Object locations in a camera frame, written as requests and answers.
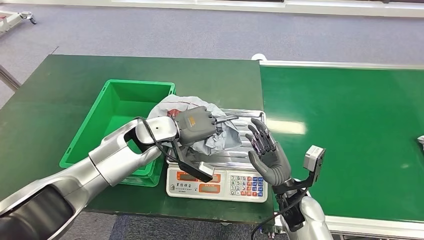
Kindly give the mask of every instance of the digital scale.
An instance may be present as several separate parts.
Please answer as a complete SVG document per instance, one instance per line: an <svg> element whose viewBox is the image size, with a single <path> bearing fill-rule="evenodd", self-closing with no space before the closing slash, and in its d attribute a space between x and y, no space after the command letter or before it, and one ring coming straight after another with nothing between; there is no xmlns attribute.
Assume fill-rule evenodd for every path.
<svg viewBox="0 0 424 240"><path fill-rule="evenodd" d="M251 118L266 123L265 113L257 110L222 109L227 115L238 116L232 120L237 127L241 146L207 156L189 150L194 162L205 162L215 167L213 179L204 183L180 170L178 164L171 162L166 176L166 193L170 197L191 199L213 199L236 202L263 203L268 198L268 184L249 161L248 152L253 150L245 134L251 133L248 125Z"/></svg>

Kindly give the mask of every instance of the metal table leg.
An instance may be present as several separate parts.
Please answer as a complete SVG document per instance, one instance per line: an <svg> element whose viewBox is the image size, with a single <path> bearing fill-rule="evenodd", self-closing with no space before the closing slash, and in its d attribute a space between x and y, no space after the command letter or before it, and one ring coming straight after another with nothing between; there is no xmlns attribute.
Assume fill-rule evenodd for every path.
<svg viewBox="0 0 424 240"><path fill-rule="evenodd" d="M22 85L0 64L0 80L14 92Z"/></svg>

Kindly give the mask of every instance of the green table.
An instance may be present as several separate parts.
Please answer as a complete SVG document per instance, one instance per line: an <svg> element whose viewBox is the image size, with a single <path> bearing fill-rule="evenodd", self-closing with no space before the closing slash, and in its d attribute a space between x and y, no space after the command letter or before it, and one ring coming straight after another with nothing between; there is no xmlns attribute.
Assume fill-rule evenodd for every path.
<svg viewBox="0 0 424 240"><path fill-rule="evenodd" d="M418 68L261 62L267 123L293 176L308 176L303 154L311 145L327 149L310 193L333 232L424 238L424 152L417 142L424 135L424 70Z"/></svg>
<svg viewBox="0 0 424 240"><path fill-rule="evenodd" d="M49 55L0 110L0 182L8 183L1 200L62 170L61 157L109 79L173 82L181 96L199 96L221 108L263 110L254 61ZM240 86L243 92L235 91ZM87 209L240 223L258 223L273 212L272 197L265 203L169 197L164 171L157 187L120 184Z"/></svg>

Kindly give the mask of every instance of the crumpled plastic bag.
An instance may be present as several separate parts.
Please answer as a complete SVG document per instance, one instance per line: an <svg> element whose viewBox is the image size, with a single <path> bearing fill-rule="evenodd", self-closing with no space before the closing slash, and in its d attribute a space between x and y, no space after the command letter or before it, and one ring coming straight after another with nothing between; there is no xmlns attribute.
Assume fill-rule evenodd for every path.
<svg viewBox="0 0 424 240"><path fill-rule="evenodd" d="M226 116L226 114L215 104L205 102L197 96L177 96L171 94L160 101L150 111L147 119L160 116L175 117L179 112L199 106L205 106L215 118ZM231 121L219 123L216 126L218 128L222 128L222 132L220 134L215 133L206 140L195 142L190 147L199 153L212 155L223 150L242 145L240 133Z"/></svg>

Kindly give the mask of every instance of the gray carpet floor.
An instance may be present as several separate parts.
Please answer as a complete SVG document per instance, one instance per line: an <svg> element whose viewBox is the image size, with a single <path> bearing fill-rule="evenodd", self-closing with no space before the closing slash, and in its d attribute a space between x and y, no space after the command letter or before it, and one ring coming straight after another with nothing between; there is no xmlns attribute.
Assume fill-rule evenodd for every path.
<svg viewBox="0 0 424 240"><path fill-rule="evenodd" d="M424 19L24 4L0 10L30 11L38 21L0 36L0 64L21 83L49 54L250 59L263 53L269 60L424 64ZM0 108L12 94L0 82ZM235 240L247 239L252 228L85 212L62 239Z"/></svg>

